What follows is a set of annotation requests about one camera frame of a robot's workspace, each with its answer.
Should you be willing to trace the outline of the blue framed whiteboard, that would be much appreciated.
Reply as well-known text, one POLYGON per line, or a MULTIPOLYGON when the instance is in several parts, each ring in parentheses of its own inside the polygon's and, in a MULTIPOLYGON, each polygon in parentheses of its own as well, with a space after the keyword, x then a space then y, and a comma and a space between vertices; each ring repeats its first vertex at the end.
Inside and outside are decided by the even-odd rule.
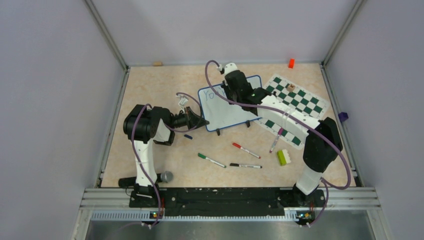
POLYGON ((205 126, 208 132, 215 132, 248 121, 258 120, 259 117, 249 111, 243 110, 238 105, 229 104, 218 97, 210 87, 204 87, 197 92, 203 117, 209 122, 205 126))

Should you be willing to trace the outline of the blue marker cap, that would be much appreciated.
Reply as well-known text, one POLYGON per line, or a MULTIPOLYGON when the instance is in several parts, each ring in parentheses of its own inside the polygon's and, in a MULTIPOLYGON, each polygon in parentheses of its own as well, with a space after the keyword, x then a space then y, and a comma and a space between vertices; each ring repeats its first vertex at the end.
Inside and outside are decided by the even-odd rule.
POLYGON ((192 140, 192 139, 193 139, 193 137, 192 137, 192 136, 190 136, 190 135, 188 135, 188 134, 184 134, 184 137, 186 137, 186 138, 188 138, 188 139, 190 139, 190 140, 192 140))

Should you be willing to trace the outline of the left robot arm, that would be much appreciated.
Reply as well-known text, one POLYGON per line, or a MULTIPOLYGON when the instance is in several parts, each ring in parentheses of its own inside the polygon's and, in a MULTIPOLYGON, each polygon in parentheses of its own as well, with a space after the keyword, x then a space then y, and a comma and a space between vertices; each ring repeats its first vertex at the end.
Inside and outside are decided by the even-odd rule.
POLYGON ((175 139, 175 129, 188 127, 195 130, 210 122, 203 116, 185 107, 178 114, 168 108, 137 104, 123 122, 123 132, 131 142, 135 156, 136 176, 118 180, 120 188, 131 188, 141 196, 149 207, 160 202, 157 183, 159 174, 154 167, 153 144, 171 146, 175 139))

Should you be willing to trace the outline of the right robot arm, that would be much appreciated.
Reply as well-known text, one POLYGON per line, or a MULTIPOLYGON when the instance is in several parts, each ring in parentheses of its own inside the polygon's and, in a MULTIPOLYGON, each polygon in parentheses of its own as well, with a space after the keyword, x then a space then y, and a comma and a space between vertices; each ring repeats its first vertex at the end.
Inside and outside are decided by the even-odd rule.
POLYGON ((294 185, 293 200, 299 206, 307 206, 314 198, 313 192, 323 173, 342 155, 343 146, 335 121, 329 117, 319 120, 303 114, 280 102, 270 91, 253 88, 238 69, 221 69, 219 72, 224 76, 221 87, 229 104, 272 121, 304 145, 302 159, 306 166, 294 185))

